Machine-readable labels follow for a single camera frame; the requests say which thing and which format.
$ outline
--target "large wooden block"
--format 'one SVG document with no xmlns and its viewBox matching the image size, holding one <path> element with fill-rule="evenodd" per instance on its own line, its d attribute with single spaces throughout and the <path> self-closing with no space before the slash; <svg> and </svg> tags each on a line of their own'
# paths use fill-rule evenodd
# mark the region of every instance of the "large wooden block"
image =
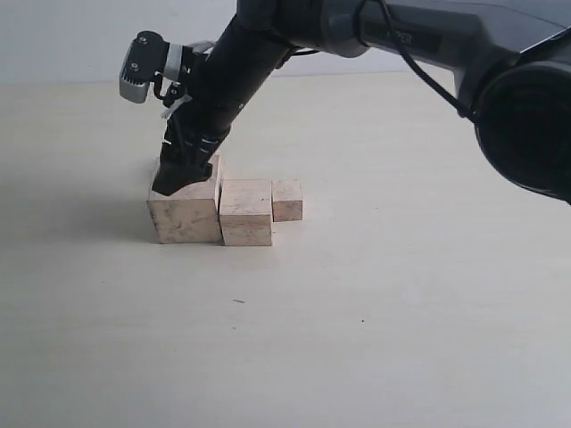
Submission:
<svg viewBox="0 0 571 428">
<path fill-rule="evenodd" d="M 302 184 L 299 180 L 277 180 L 272 183 L 274 221 L 303 219 Z"/>
<path fill-rule="evenodd" d="M 219 217 L 226 246 L 271 246 L 271 181 L 224 180 Z"/>
<path fill-rule="evenodd" d="M 147 206 L 160 243 L 222 242 L 218 217 L 222 158 L 214 155 L 211 163 L 208 181 L 188 185 L 169 197 L 149 189 Z"/>
</svg>

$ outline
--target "table surface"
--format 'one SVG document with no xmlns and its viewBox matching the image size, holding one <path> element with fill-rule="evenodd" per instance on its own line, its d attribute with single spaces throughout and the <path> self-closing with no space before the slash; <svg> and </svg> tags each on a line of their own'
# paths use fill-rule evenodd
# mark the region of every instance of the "table surface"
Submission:
<svg viewBox="0 0 571 428">
<path fill-rule="evenodd" d="M 0 86 L 0 426 L 570 426 L 571 210 L 416 77 L 262 87 L 222 152 L 302 181 L 272 248 L 157 244 L 117 93 Z"/>
</svg>

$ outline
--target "wooden block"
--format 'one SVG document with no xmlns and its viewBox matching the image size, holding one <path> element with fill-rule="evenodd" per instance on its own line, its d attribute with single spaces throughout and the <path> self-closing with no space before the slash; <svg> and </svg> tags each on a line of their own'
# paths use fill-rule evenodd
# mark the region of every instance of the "wooden block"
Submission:
<svg viewBox="0 0 571 428">
<path fill-rule="evenodd" d="M 272 207 L 274 221 L 299 221 L 303 219 L 302 184 L 299 180 L 272 182 Z"/>
<path fill-rule="evenodd" d="M 219 215 L 226 246 L 271 246 L 271 181 L 224 180 Z"/>
<path fill-rule="evenodd" d="M 160 243 L 222 242 L 218 217 L 222 158 L 214 155 L 211 163 L 208 181 L 188 185 L 168 197 L 149 189 L 147 206 Z"/>
</svg>

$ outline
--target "white wall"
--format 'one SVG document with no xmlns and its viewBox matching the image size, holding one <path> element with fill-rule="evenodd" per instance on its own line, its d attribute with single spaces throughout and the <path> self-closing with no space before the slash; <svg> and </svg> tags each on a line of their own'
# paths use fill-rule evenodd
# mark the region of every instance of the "white wall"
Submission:
<svg viewBox="0 0 571 428">
<path fill-rule="evenodd" d="M 0 83 L 105 81 L 150 29 L 173 43 L 216 39 L 236 0 L 0 0 Z M 298 58 L 279 75 L 402 70 L 396 55 Z"/>
</svg>

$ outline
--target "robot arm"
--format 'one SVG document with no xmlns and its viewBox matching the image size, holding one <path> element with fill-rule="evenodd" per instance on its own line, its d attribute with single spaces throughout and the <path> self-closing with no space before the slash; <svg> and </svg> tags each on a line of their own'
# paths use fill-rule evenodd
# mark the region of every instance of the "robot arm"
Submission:
<svg viewBox="0 0 571 428">
<path fill-rule="evenodd" d="M 153 84 L 169 108 L 153 190 L 170 195 L 208 179 L 211 156 L 273 70 L 299 54 L 350 59 L 381 49 L 402 55 L 474 123 L 505 178 L 570 202 L 570 26 L 571 4 L 559 0 L 238 0 L 209 52 L 140 33 L 120 93 L 142 103 Z M 451 70 L 455 96 L 417 61 Z M 172 82 L 165 95 L 163 78 Z"/>
</svg>

